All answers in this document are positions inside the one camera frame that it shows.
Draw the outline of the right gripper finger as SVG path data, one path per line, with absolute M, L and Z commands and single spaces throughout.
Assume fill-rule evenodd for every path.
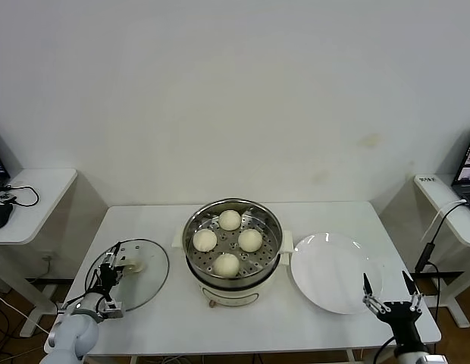
M 373 290 L 366 273 L 363 274 L 363 292 L 364 296 L 362 302 L 373 314 L 384 315 L 387 313 L 387 307 L 385 304 L 373 294 Z
M 424 295 L 418 290 L 415 282 L 407 274 L 406 271 L 402 271 L 402 276 L 410 295 L 410 310 L 412 312 L 421 313 L 421 302 L 423 300 Z

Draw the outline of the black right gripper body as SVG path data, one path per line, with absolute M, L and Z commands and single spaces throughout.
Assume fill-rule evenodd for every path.
M 421 308 L 408 301 L 385 302 L 385 309 L 378 313 L 378 319 L 390 326 L 394 336 L 418 336 L 415 326 L 421 316 Z

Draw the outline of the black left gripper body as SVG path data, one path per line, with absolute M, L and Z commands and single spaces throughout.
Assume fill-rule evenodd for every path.
M 109 292 L 118 284 L 118 270 L 109 263 L 102 263 L 99 266 L 100 286 L 104 292 Z

